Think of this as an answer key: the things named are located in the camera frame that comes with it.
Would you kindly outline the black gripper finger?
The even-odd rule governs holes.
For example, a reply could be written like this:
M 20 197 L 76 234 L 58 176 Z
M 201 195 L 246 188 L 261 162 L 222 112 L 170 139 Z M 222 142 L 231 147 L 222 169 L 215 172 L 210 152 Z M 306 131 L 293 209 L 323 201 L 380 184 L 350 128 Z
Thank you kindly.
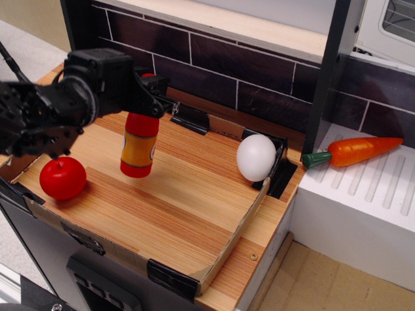
M 155 75 L 145 67 L 134 67 L 134 73 L 147 91 L 153 95 L 167 95 L 167 89 L 171 81 L 169 78 Z
M 129 112 L 160 119 L 165 114 L 163 99 L 161 95 L 131 96 L 129 98 Z

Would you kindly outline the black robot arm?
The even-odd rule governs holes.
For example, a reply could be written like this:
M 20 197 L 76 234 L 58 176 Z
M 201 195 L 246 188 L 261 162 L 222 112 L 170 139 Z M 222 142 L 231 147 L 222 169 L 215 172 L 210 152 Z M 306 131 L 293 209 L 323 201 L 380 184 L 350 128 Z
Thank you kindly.
M 131 56 L 113 49 L 70 52 L 48 86 L 21 78 L 1 82 L 1 154 L 69 155 L 84 127 L 127 111 L 161 118 L 178 112 L 166 96 L 168 78 L 144 76 Z

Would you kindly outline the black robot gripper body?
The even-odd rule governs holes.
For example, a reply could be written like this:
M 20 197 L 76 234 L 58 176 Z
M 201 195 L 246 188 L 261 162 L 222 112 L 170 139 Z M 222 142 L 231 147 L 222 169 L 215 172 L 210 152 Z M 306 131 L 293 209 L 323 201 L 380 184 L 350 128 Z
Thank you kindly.
M 95 72 L 81 65 L 65 64 L 63 83 L 71 86 L 89 104 L 92 119 L 105 115 L 129 112 L 131 96 L 149 97 L 134 73 L 134 59 L 114 49 L 102 49 L 104 59 Z M 165 113 L 177 113 L 180 103 L 162 96 Z

